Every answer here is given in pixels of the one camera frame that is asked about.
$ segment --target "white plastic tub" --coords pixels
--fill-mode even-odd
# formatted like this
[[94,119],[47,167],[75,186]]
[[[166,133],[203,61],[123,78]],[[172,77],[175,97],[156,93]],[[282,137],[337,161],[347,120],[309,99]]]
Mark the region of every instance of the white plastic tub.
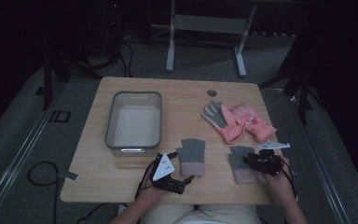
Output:
[[161,141],[161,95],[120,91],[113,97],[105,143],[115,156],[155,156]]

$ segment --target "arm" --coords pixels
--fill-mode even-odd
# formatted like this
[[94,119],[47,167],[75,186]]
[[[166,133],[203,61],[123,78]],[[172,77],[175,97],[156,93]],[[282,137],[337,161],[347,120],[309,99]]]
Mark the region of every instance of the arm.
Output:
[[[147,177],[145,180],[145,187],[152,185],[150,179]],[[135,201],[130,204],[123,212],[115,217],[109,224],[135,224],[137,221],[157,203],[159,198],[165,193],[165,190],[156,189],[150,187],[148,189],[142,189],[139,196]]]
[[[281,159],[289,164],[289,160],[285,157],[281,156]],[[283,166],[283,170],[290,175],[287,165]],[[284,173],[279,172],[275,176],[263,174],[263,176],[272,195],[282,204],[287,223],[306,224],[307,220],[296,201],[290,182]]]

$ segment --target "work glove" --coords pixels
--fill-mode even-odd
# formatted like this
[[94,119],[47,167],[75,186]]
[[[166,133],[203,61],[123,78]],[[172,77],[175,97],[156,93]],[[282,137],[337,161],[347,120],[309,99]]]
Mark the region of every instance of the work glove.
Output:
[[257,172],[251,169],[248,163],[243,161],[243,156],[248,157],[248,153],[255,153],[252,147],[231,147],[231,154],[228,154],[228,160],[234,174],[235,182],[239,185],[257,183]]
[[181,176],[204,176],[205,142],[199,139],[182,139],[182,147],[176,149]]
[[245,131],[240,118],[233,115],[221,102],[211,101],[201,114],[223,136],[228,144],[241,140]]

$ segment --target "glove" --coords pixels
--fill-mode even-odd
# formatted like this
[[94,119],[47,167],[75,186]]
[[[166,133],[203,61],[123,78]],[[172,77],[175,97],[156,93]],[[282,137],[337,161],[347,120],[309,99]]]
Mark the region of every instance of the glove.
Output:
[[228,144],[241,140],[245,131],[240,119],[233,115],[221,102],[211,101],[201,114],[223,136]]
[[182,139],[182,147],[177,148],[176,151],[178,152],[181,176],[204,176],[204,141],[193,138]]
[[240,124],[244,129],[255,136],[259,143],[266,142],[277,131],[258,117],[257,113],[249,105],[234,105],[230,111],[240,118]]
[[234,174],[235,182],[239,185],[257,183],[257,172],[251,169],[248,163],[243,161],[243,156],[248,156],[249,152],[255,153],[252,147],[231,147],[231,154],[228,154],[228,160]]

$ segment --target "wrist-mounted device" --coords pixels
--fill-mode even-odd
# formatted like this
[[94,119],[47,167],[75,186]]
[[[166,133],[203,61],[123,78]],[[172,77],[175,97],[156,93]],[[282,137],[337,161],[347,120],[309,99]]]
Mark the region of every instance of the wrist-mounted device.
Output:
[[270,149],[261,149],[258,155],[248,153],[247,157],[242,158],[252,169],[263,174],[276,175],[283,167],[281,158],[275,155],[274,150]]
[[171,177],[171,173],[175,170],[171,163],[172,158],[176,158],[178,155],[177,152],[173,152],[170,154],[160,154],[158,153],[156,159],[152,161],[145,170],[144,177],[142,181],[139,183],[135,198],[139,195],[141,190],[143,189],[143,185],[145,182],[145,177],[150,168],[152,168],[149,178],[152,182],[153,187],[157,189],[167,190],[177,194],[183,194],[185,191],[185,186],[190,184],[193,180],[194,176],[191,175],[190,177],[186,178],[184,181],[179,181],[173,179]]

